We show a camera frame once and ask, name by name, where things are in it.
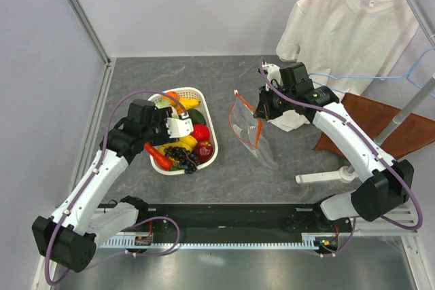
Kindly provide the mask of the aluminium frame post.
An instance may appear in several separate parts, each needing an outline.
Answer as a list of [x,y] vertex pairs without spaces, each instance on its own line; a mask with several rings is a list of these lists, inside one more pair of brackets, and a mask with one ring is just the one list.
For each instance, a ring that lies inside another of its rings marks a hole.
[[82,4],[80,3],[80,0],[67,0],[67,2],[73,10],[75,17],[78,19],[79,23],[87,34],[100,59],[104,62],[106,66],[109,66],[109,64],[111,63],[110,55],[107,53],[105,47],[99,39],[88,15],[86,14]]

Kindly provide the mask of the toy cabbage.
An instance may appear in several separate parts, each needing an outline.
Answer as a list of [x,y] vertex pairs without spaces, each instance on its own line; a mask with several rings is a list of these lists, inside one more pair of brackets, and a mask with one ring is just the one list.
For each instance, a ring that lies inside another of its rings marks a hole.
[[158,109],[162,109],[165,107],[176,107],[177,103],[169,98],[166,97],[160,97],[156,102],[155,105]]

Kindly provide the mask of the white clothes rack stand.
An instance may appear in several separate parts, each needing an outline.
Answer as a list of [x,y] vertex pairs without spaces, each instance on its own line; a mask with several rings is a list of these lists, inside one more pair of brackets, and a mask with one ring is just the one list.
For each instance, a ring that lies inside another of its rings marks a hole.
[[424,87],[416,93],[380,135],[371,140],[351,119],[343,104],[331,103],[319,108],[313,118],[313,125],[327,134],[350,161],[351,166],[340,170],[296,176],[299,184],[321,183],[339,180],[350,183],[355,178],[365,181],[372,176],[374,169],[383,170],[392,165],[393,157],[381,149],[381,144],[405,121],[412,111],[434,90],[431,77]]

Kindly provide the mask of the clear zip top bag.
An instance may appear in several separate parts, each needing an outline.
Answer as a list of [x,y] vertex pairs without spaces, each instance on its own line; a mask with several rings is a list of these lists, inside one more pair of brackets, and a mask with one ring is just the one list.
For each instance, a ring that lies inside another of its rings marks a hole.
[[228,114],[230,127],[249,153],[266,168],[277,170],[269,142],[262,136],[262,120],[254,117],[255,109],[239,94],[234,92],[234,103]]

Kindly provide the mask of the blue clothes hanger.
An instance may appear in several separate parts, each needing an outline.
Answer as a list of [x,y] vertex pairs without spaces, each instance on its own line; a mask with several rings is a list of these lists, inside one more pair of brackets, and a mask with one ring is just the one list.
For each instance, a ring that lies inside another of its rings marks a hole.
[[423,86],[419,85],[417,82],[415,82],[412,79],[412,74],[414,73],[415,69],[418,67],[419,63],[421,62],[421,60],[424,58],[424,56],[429,53],[429,52],[433,52],[434,51],[434,47],[430,47],[429,49],[425,50],[424,52],[422,52],[422,54],[420,55],[420,57],[412,64],[412,66],[410,67],[410,69],[403,75],[397,75],[397,76],[367,76],[367,75],[343,75],[340,77],[335,77],[331,74],[325,74],[325,73],[310,73],[309,77],[311,76],[320,76],[320,77],[327,77],[333,80],[342,80],[342,79],[367,79],[367,80],[390,80],[390,79],[405,79],[408,83],[410,83],[411,85],[413,85],[414,87],[418,88],[419,90],[421,90],[423,88]]

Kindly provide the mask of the white t-shirt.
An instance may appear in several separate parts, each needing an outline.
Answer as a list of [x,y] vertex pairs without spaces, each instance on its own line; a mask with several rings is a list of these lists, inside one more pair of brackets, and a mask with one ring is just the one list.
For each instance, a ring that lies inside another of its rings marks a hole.
[[298,0],[276,53],[339,98],[361,95],[389,75],[418,27],[406,0]]

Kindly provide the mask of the white plastic fruit basket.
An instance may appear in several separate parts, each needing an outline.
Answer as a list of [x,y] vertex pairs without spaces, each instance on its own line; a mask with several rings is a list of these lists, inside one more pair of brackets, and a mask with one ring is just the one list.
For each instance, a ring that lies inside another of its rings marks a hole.
[[[207,168],[208,166],[210,166],[213,163],[213,161],[217,158],[218,149],[219,149],[218,144],[217,144],[218,142],[216,139],[213,122],[212,122],[212,119],[210,116],[210,112],[209,112],[209,108],[207,106],[207,101],[205,99],[205,96],[200,90],[193,88],[193,87],[187,87],[187,86],[166,90],[165,93],[167,93],[167,92],[176,92],[179,98],[181,98],[181,97],[195,98],[195,99],[199,100],[199,105],[196,107],[196,109],[199,110],[205,117],[206,125],[211,133],[210,143],[213,145],[213,154],[210,157],[210,159],[207,160],[205,163],[200,164],[198,166],[199,170],[203,170],[203,169]],[[151,162],[153,169],[157,173],[160,173],[161,175],[177,176],[177,175],[184,174],[184,172],[182,170],[174,170],[174,171],[163,170],[152,156],[150,156],[150,162]]]

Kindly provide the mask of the brown cloth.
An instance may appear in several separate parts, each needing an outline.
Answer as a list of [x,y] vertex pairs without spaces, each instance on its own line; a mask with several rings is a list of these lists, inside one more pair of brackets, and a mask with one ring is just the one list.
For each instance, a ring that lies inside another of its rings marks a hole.
[[[358,126],[372,139],[400,112],[398,108],[352,93],[344,95],[342,104]],[[381,148],[394,158],[400,159],[433,143],[434,139],[434,120],[412,113],[385,140]]]

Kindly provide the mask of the black toy grapes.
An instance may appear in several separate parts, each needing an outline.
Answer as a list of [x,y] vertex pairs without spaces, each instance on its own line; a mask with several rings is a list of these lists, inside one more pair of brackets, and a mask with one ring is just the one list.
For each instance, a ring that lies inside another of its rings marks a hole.
[[170,171],[182,170],[185,174],[193,174],[198,170],[198,157],[184,147],[168,147],[163,150],[163,154],[173,162]]

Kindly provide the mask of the yellow toy bananas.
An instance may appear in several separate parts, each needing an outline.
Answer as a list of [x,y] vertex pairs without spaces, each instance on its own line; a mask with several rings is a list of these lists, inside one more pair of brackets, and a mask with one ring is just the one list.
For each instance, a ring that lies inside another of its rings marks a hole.
[[165,154],[168,149],[174,150],[176,153],[183,153],[185,151],[192,152],[194,147],[198,144],[198,141],[193,136],[186,136],[180,138],[179,141],[176,141],[174,143],[167,143],[164,145],[161,145],[158,148],[158,151],[161,154]]

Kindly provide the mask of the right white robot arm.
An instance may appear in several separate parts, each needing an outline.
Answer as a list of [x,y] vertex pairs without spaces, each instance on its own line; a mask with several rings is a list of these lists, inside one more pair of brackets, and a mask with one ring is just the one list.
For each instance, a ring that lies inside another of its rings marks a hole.
[[412,198],[412,164],[397,161],[376,145],[329,87],[313,85],[303,63],[281,69],[262,62],[259,72],[266,84],[259,89],[256,117],[271,121],[287,111],[304,116],[330,138],[361,181],[355,191],[321,202],[311,214],[316,230],[327,231],[344,217],[374,221]]

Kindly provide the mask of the dark red toy apple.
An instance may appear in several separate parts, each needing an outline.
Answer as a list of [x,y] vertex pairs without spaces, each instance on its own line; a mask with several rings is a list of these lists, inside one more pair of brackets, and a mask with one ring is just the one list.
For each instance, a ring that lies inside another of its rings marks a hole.
[[214,154],[214,147],[209,141],[200,141],[196,144],[193,154],[198,158],[198,161],[203,164]]

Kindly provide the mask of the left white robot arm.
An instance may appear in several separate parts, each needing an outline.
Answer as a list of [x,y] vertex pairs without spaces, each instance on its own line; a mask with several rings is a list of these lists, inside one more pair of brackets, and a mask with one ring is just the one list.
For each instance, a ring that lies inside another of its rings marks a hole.
[[171,136],[172,110],[148,100],[134,100],[102,140],[88,171],[68,198],[48,217],[38,216],[31,227],[39,254],[68,271],[81,272],[96,250],[121,231],[144,230],[148,205],[127,196],[108,213],[94,212],[114,181],[146,144],[161,145]]

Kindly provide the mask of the green toy avocado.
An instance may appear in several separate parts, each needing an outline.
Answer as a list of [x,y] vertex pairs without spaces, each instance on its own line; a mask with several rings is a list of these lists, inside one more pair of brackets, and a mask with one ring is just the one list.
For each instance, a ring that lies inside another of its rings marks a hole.
[[205,116],[199,110],[189,109],[188,114],[194,125],[195,124],[201,124],[205,126],[207,125],[207,120],[205,119]]

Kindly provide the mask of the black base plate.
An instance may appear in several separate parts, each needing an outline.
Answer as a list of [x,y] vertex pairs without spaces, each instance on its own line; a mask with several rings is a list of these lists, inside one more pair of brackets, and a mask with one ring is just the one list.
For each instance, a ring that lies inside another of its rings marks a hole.
[[149,204],[137,221],[157,216],[178,224],[182,243],[298,242],[351,231],[348,218],[329,221],[316,204]]

